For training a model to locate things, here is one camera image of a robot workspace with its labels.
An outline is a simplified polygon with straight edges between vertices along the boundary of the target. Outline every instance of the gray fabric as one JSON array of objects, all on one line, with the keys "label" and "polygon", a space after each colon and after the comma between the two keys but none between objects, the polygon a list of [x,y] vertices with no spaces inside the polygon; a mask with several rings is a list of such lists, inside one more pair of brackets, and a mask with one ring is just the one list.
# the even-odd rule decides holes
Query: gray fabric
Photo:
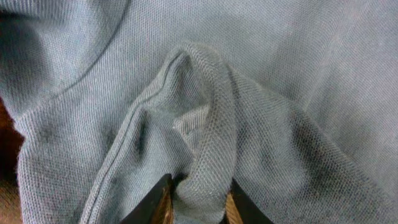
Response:
[{"label": "gray fabric", "polygon": [[275,223],[398,223],[398,1],[0,9],[25,223],[117,223],[168,172],[175,223],[232,178]]}]

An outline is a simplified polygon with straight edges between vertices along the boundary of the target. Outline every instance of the fabric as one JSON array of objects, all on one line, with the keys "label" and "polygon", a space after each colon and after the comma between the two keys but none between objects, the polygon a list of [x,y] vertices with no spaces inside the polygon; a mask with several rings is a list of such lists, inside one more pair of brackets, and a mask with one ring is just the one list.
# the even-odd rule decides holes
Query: fabric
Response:
[{"label": "fabric", "polygon": [[398,223],[398,1],[0,0],[24,223]]}]

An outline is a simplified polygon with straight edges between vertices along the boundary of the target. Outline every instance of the garment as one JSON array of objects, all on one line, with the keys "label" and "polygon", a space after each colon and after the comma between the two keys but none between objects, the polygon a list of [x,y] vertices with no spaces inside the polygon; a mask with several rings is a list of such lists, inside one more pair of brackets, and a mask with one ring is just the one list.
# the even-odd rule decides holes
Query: garment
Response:
[{"label": "garment", "polygon": [[25,223],[175,223],[232,178],[275,223],[398,223],[398,2],[11,1],[0,96]]}]

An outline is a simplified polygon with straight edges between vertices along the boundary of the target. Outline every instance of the knit fabric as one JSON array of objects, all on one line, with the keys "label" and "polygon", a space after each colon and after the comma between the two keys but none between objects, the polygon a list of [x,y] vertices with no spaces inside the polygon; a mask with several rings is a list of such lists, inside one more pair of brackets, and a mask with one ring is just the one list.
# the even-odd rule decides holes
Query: knit fabric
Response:
[{"label": "knit fabric", "polygon": [[0,0],[24,223],[398,223],[398,1]]}]

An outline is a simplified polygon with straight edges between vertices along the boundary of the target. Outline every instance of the blue-gray cloth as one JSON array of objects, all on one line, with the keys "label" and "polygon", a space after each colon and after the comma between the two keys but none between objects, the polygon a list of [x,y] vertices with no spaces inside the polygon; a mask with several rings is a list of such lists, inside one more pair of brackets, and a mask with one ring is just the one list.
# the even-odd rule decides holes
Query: blue-gray cloth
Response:
[{"label": "blue-gray cloth", "polygon": [[25,223],[398,223],[398,1],[0,0]]}]

